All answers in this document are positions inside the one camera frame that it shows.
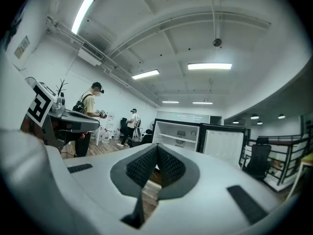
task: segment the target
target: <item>air vent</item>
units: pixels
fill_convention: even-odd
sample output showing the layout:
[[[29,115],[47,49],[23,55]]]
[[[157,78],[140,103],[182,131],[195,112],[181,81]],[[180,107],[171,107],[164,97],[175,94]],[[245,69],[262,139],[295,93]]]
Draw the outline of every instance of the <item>air vent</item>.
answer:
[[[91,46],[90,44],[88,44],[87,42],[83,43],[82,46],[85,50],[87,50],[90,54],[94,55],[96,58],[98,58],[99,60],[101,60],[104,55],[101,54],[99,51],[97,51],[93,46]]]

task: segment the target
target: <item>backpack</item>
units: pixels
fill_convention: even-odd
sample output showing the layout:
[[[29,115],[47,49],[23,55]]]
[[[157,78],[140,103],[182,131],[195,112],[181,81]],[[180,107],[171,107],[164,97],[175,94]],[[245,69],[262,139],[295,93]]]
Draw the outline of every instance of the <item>backpack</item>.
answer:
[[[91,94],[86,95],[82,101],[80,101],[80,99],[79,99],[77,101],[76,105],[74,105],[73,111],[85,114],[85,106],[84,106],[83,102],[85,101],[86,97],[88,97],[88,96],[92,96],[92,95]]]
[[[135,129],[136,129],[136,128],[139,128],[140,125],[141,125],[141,118],[138,117],[138,121],[137,121],[136,124],[134,125],[134,126],[135,126]]]

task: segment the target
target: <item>black pants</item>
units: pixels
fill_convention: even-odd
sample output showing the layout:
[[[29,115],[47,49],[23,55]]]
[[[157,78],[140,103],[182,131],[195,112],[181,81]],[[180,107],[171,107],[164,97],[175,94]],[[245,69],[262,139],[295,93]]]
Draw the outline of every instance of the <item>black pants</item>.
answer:
[[[75,151],[77,157],[85,157],[88,152],[91,133],[85,134],[85,138],[75,141]]]
[[[133,138],[133,134],[134,134],[134,128],[131,128],[131,127],[127,127],[127,133],[124,134],[124,138],[122,140],[122,143],[121,144],[124,144],[126,139],[129,137]]]

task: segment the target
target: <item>yellow object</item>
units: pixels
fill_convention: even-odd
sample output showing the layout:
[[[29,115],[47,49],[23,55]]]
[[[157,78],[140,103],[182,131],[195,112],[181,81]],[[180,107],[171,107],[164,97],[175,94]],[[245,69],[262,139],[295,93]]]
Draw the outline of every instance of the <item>yellow object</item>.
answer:
[[[301,162],[313,163],[313,152],[301,159]]]

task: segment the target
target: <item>white t-shirt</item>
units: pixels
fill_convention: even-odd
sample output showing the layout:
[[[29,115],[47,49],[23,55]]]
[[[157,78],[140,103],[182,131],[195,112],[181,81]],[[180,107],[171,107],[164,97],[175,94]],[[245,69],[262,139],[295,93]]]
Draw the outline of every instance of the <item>white t-shirt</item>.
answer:
[[[127,124],[127,127],[135,129],[135,125],[137,124],[139,117],[137,113],[132,114],[132,122]]]

